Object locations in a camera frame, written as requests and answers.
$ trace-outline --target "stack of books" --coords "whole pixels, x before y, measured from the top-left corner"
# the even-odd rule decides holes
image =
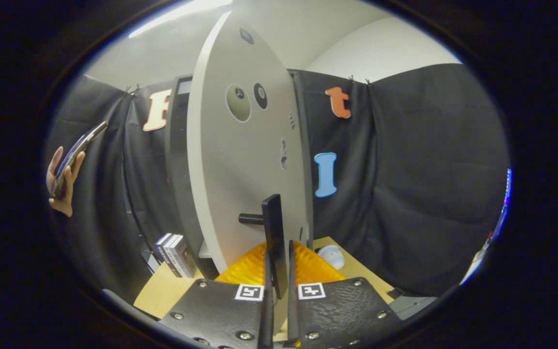
[[[167,233],[156,242],[156,247],[175,276],[193,278],[197,265],[182,235]]]

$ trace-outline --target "black post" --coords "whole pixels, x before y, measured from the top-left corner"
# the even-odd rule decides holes
[[[281,300],[288,288],[288,271],[283,237],[283,216],[281,215],[281,195],[273,194],[262,201],[262,214],[238,216],[243,224],[264,225],[266,232],[266,253],[270,256],[270,272],[277,298]]]

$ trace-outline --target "hand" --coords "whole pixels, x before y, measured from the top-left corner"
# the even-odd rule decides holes
[[[62,159],[62,154],[64,154],[64,148],[60,146],[53,154],[53,159],[51,159],[51,163],[48,166],[48,170],[46,171],[46,188],[49,192],[53,190],[53,185],[55,184],[55,167],[60,160]],[[85,159],[85,152],[80,152],[77,155],[77,159],[73,164],[73,169],[70,166],[66,166],[64,169],[64,179],[65,180],[65,188],[64,188],[64,196],[60,197],[59,199],[49,199],[48,203],[51,205],[52,208],[58,210],[59,212],[65,214],[68,217],[73,215],[73,184],[75,183],[77,176],[79,175],[79,169],[81,168],[81,164],[83,163],[83,159]]]

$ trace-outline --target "round hole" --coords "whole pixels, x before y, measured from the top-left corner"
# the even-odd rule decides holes
[[[200,342],[201,344],[210,345],[210,342],[208,342],[204,338],[194,337],[193,340],[197,340],[197,342]]]
[[[247,93],[240,86],[230,85],[225,92],[225,100],[230,114],[238,122],[247,122],[251,117],[251,106]]]

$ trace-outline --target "round black button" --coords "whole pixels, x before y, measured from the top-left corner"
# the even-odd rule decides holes
[[[268,106],[266,90],[264,90],[264,88],[260,84],[255,84],[253,86],[253,94],[255,95],[255,101],[257,101],[257,104],[260,106],[260,108],[266,109],[266,106]]]

